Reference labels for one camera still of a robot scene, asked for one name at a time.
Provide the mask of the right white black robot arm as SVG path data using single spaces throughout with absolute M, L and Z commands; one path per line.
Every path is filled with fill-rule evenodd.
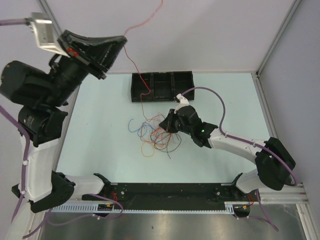
M 232 182 L 230 194 L 237 201 L 253 190 L 268 187 L 280 191 L 290 185 L 296 162 L 277 138 L 248 140 L 223 133 L 217 125 L 202 121 L 191 105 L 170 109 L 159 127 L 171 134 L 185 133 L 201 148 L 223 150 L 255 164 L 254 170 L 240 173 Z

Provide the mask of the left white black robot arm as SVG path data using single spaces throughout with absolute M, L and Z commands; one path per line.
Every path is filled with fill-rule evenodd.
M 68 115 L 61 107 L 87 75 L 104 79 L 126 42 L 123 35 L 85 37 L 66 30 L 58 38 L 64 54 L 50 59 L 49 73 L 18 60 L 4 67 L 0 92 L 22 106 L 17 123 L 26 138 L 25 172 L 12 191 L 28 199 L 33 213 L 62 205 L 74 193 L 75 183 L 52 170 L 55 144 Z

